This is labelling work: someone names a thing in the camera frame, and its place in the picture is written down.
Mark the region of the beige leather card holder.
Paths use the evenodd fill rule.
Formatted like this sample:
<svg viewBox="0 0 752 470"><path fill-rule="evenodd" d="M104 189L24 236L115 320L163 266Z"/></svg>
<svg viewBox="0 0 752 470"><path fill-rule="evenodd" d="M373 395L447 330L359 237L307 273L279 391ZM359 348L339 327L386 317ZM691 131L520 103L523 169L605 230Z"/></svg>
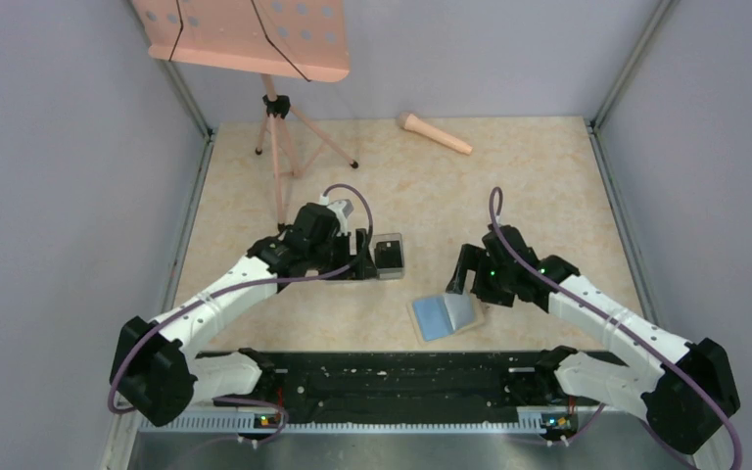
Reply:
<svg viewBox="0 0 752 470"><path fill-rule="evenodd" d="M426 345L460 335L485 322L482 303L469 294L441 293L407 304L416 340Z"/></svg>

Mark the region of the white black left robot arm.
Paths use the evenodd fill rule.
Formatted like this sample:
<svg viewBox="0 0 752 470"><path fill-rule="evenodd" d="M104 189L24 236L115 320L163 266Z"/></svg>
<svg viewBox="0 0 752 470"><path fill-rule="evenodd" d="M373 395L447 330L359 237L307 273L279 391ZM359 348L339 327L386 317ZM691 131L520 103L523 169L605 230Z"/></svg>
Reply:
<svg viewBox="0 0 752 470"><path fill-rule="evenodd" d="M150 320L135 316L120 329L110 375L112 398L127 411L164 426L191 404L242 396L263 404L274 378L250 352L201 355L204 347L251 307L293 283L340 279L366 263L371 228L350 230L353 204L321 197L301 207L275 236L257 240L219 279L181 306Z"/></svg>

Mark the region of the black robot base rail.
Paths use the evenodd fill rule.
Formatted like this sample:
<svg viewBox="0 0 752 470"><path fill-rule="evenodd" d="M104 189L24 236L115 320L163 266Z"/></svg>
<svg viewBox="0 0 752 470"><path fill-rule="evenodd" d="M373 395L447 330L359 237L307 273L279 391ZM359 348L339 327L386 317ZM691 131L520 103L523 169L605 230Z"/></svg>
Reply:
<svg viewBox="0 0 752 470"><path fill-rule="evenodd" d="M242 352L262 372L251 398L293 424L506 424L577 404L537 372L541 352Z"/></svg>

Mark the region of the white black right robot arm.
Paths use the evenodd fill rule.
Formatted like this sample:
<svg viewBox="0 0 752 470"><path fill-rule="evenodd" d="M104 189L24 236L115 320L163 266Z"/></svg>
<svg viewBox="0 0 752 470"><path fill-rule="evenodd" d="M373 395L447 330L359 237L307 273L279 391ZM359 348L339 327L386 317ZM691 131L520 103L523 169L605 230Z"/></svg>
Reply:
<svg viewBox="0 0 752 470"><path fill-rule="evenodd" d="M696 453L728 429L740 408L721 345L709 338L691 342L647 321L564 258L539 258L513 226L491 225L481 245L462 245L446 290L469 290L495 306L533 304L619 358L611 363L570 347L543 352L535 389L548 403L572 396L618 408L681 454Z"/></svg>

